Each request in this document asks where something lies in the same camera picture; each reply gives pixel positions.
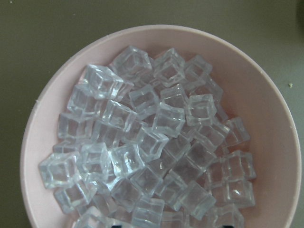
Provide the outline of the pink ice bowl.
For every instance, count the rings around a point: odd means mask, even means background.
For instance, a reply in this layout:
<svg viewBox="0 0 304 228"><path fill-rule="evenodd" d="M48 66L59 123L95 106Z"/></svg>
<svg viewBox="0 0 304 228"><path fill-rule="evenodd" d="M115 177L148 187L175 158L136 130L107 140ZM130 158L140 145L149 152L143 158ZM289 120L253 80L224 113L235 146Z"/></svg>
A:
<svg viewBox="0 0 304 228"><path fill-rule="evenodd" d="M247 228L288 228L301 186L301 150L290 110L265 71L230 43L209 33L174 25L128 28L101 38L72 56L51 78L29 117L23 137L20 180L32 227L69 228L53 193L44 188L38 164L57 142L58 115L73 85L89 63L106 65L134 45L155 57L174 47L184 57L200 54L213 65L212 75L224 89L222 105L238 114L251 135L257 178L256 205L242 211Z"/></svg>

